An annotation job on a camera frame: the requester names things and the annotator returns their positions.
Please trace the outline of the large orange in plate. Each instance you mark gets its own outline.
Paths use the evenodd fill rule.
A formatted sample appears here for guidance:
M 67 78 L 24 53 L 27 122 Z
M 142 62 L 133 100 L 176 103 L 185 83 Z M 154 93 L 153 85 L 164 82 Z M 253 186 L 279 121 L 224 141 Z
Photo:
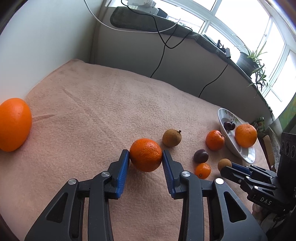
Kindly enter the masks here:
M 250 148 L 257 140 L 257 130 L 250 124 L 241 124 L 235 129 L 235 140 L 243 148 Z

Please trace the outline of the large orange by wall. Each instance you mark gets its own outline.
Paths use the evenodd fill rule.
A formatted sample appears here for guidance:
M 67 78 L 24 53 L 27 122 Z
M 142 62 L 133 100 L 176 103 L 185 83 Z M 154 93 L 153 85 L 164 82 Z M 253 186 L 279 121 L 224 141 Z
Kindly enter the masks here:
M 10 98 L 1 104 L 1 150 L 12 152 L 18 149 L 29 136 L 32 113 L 26 102 Z

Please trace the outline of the dark green sill mat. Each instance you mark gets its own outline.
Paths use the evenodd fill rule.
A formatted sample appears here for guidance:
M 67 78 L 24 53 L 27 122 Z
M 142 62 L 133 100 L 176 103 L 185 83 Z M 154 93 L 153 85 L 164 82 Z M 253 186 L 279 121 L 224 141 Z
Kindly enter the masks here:
M 272 110 L 251 80 L 204 36 L 173 22 L 119 6 L 110 15 L 107 66 L 165 81 L 249 118 Z

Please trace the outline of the large brown longan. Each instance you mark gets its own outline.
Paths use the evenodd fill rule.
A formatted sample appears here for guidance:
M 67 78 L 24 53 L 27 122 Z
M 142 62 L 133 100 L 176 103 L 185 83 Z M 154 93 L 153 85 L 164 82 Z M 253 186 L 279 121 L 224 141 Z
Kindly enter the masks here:
M 182 132 L 181 130 L 174 130 L 174 129 L 166 130 L 162 137 L 163 144 L 166 145 L 167 147 L 177 146 L 182 140 L 181 132 Z

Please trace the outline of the green wall picture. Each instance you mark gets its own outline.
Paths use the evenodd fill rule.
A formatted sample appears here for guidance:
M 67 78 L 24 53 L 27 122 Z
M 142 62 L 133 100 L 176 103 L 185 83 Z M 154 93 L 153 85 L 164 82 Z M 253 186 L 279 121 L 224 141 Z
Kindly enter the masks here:
M 280 121 L 281 128 L 293 128 L 295 125 L 295 108 L 296 108 L 296 97 L 295 94 L 284 111 L 279 115 L 278 120 Z

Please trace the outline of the potted spider plant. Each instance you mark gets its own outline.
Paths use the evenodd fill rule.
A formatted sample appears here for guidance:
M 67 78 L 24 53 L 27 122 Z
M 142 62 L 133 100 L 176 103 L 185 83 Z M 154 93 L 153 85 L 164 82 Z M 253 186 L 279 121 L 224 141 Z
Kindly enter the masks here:
M 240 57 L 236 63 L 238 67 L 240 67 L 244 73 L 251 77 L 253 74 L 255 75 L 255 80 L 249 84 L 249 86 L 255 86 L 257 92 L 261 92 L 264 87 L 267 87 L 267 76 L 265 73 L 265 64 L 261 63 L 261 56 L 266 52 L 263 51 L 265 48 L 266 42 L 263 44 L 259 43 L 259 46 L 255 51 L 250 50 L 243 40 L 238 37 L 236 34 L 232 34 L 234 37 L 240 40 L 243 47 L 247 52 L 240 52 Z

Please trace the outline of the black adapter on sill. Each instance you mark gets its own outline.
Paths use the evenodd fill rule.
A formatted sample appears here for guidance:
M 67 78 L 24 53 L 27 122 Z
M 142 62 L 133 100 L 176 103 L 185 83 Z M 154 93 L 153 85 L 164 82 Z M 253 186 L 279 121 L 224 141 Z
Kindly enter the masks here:
M 165 11 L 163 11 L 161 8 L 158 8 L 158 10 L 159 11 L 157 13 L 157 16 L 160 16 L 162 18 L 166 18 L 168 16 L 168 14 Z

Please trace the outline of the mandarin with stem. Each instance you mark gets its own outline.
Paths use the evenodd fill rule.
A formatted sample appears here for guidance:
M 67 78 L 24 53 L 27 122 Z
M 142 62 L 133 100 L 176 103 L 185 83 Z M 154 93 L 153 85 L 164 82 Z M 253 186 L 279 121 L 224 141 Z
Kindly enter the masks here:
M 141 138 L 131 145 L 129 158 L 138 170 L 152 172 L 162 162 L 162 149 L 155 141 L 148 138 Z

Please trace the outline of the cardboard box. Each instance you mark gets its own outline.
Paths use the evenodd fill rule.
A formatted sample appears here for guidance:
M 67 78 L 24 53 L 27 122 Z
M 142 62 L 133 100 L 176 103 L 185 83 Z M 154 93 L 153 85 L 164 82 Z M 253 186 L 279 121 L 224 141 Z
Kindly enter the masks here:
M 271 140 L 270 137 L 268 135 L 262 137 L 262 138 L 258 138 L 259 143 L 263 149 L 265 158 L 267 160 L 267 164 L 269 166 L 269 169 L 271 171 L 276 172 L 276 168 L 275 168 L 275 157 L 274 157 L 274 153 L 273 153 L 273 147 L 271 145 Z

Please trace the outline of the small brown longan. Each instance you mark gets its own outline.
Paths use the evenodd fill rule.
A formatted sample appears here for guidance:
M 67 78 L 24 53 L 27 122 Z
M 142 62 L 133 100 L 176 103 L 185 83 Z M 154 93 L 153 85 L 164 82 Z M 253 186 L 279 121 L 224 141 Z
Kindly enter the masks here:
M 223 158 L 221 159 L 218 164 L 217 164 L 217 167 L 218 167 L 218 170 L 221 172 L 221 170 L 224 168 L 224 167 L 232 167 L 232 162 L 229 160 L 229 159 L 226 159 L 226 158 Z

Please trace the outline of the dark plum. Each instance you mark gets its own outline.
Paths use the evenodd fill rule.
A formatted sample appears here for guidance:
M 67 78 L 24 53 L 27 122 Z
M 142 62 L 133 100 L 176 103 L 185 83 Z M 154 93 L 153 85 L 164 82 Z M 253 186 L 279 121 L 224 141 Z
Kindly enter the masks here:
M 205 163 L 209 159 L 209 154 L 204 149 L 199 149 L 193 156 L 193 161 L 197 164 Z
M 231 131 L 232 130 L 232 122 L 229 122 L 229 121 L 226 121 L 224 124 L 223 124 L 224 128 L 226 131 Z
M 235 123 L 234 123 L 234 122 L 231 122 L 231 128 L 230 128 L 230 130 L 231 130 L 231 131 L 234 130 L 235 127 L 236 127 Z

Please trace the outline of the pink towel cloth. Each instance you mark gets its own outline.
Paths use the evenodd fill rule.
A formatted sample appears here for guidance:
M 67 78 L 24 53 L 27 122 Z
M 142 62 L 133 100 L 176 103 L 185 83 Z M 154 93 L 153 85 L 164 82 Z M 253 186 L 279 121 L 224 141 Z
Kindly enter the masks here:
M 219 130 L 220 107 L 158 80 L 79 60 L 64 64 L 26 96 L 33 124 L 16 151 L 1 151 L 1 216 L 19 240 L 71 178 L 93 178 L 140 138 L 162 145 L 163 133 L 182 131 L 172 158 L 194 173 L 193 155 L 209 152 L 208 180 L 220 176 L 226 147 L 211 152 L 205 137 Z M 145 173 L 130 163 L 125 188 L 109 202 L 114 240 L 178 240 L 182 200 L 168 193 L 162 165 Z

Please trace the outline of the green snack bag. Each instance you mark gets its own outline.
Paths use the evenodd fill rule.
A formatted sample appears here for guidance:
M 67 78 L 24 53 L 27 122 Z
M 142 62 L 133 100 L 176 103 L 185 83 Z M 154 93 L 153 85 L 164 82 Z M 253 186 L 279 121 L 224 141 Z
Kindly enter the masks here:
M 251 124 L 258 133 L 265 132 L 265 120 L 263 116 L 258 117 L 255 121 Z

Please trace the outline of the small orange kumquat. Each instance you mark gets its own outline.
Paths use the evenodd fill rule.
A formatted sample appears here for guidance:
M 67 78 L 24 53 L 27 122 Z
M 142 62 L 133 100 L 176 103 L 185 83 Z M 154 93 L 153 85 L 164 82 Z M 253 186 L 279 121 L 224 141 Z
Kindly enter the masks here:
M 200 163 L 195 168 L 195 175 L 200 179 L 206 179 L 211 174 L 211 167 L 207 163 Z

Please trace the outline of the floral white plate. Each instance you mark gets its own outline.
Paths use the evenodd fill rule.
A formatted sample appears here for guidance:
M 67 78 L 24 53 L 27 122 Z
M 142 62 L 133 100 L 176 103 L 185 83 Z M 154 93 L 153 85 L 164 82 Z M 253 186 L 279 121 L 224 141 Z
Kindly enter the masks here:
M 250 148 L 243 148 L 237 144 L 235 140 L 235 129 L 232 131 L 227 131 L 224 128 L 225 122 L 233 122 L 235 127 L 243 124 L 235 114 L 230 112 L 225 108 L 218 109 L 218 121 L 220 124 L 220 132 L 225 136 L 225 145 L 226 147 L 237 157 L 248 164 L 253 164 L 255 162 L 255 148 L 254 146 Z

